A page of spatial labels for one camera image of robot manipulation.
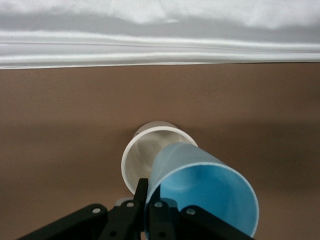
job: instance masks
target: white cloth fold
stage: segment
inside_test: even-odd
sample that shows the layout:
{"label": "white cloth fold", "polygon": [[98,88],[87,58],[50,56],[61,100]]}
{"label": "white cloth fold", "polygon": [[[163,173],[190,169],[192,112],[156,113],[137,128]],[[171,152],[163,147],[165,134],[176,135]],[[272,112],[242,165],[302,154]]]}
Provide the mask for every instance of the white cloth fold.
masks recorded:
{"label": "white cloth fold", "polygon": [[0,68],[320,61],[320,0],[0,0]]}

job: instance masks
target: white fabric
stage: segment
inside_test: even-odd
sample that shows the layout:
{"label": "white fabric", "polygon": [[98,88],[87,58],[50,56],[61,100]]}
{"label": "white fabric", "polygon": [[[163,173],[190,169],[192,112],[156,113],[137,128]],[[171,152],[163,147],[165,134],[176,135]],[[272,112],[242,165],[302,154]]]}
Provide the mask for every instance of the white fabric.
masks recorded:
{"label": "white fabric", "polygon": [[320,61],[320,0],[0,0],[0,68]]}

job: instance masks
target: cup rim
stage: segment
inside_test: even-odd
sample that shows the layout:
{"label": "cup rim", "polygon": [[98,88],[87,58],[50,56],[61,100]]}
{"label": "cup rim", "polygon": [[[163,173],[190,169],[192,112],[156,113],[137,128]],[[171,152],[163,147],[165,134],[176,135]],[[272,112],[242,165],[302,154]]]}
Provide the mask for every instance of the cup rim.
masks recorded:
{"label": "cup rim", "polygon": [[153,132],[157,132],[157,131],[168,131],[168,132],[173,132],[173,133],[177,133],[180,134],[182,137],[186,138],[190,144],[198,147],[196,141],[186,132],[182,131],[179,128],[173,127],[173,126],[154,126],[154,127],[150,127],[146,130],[143,130],[142,132],[140,132],[139,134],[135,135],[131,141],[128,143],[128,145],[126,146],[123,155],[122,155],[122,159],[121,159],[121,173],[122,173],[122,178],[124,180],[125,185],[127,186],[127,188],[130,190],[130,192],[132,192],[133,194],[135,194],[136,190],[135,188],[130,184],[130,182],[128,181],[128,178],[126,176],[126,170],[125,170],[125,165],[127,163],[127,159],[128,159],[128,154],[129,151],[131,150],[131,148],[133,147],[133,145],[143,136],[153,133]]}

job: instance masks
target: metal screw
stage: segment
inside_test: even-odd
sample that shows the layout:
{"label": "metal screw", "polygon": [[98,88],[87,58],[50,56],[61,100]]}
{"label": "metal screw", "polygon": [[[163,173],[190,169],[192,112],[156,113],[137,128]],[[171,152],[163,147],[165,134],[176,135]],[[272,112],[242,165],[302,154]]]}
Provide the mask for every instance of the metal screw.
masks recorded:
{"label": "metal screw", "polygon": [[155,206],[156,208],[161,208],[161,207],[163,206],[163,204],[162,204],[162,202],[157,201],[157,202],[154,204],[154,206]]}
{"label": "metal screw", "polygon": [[127,206],[128,208],[132,208],[134,205],[135,205],[135,204],[134,204],[133,202],[128,202],[128,203],[126,204],[126,206]]}
{"label": "metal screw", "polygon": [[196,214],[196,211],[193,209],[193,208],[188,208],[186,210],[186,213],[189,214],[189,215],[195,215]]}
{"label": "metal screw", "polygon": [[98,207],[92,210],[92,213],[93,213],[93,214],[98,214],[98,213],[100,213],[100,212],[101,212],[101,209],[98,208]]}

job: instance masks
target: blue cup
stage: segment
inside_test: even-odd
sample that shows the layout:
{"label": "blue cup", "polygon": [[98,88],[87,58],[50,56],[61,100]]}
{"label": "blue cup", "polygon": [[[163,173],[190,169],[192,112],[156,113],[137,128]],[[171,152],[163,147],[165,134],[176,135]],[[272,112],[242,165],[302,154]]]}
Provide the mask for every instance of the blue cup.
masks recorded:
{"label": "blue cup", "polygon": [[236,170],[189,143],[174,143],[156,156],[146,204],[160,187],[160,197],[176,201],[181,211],[197,205],[253,237],[259,220],[257,196]]}

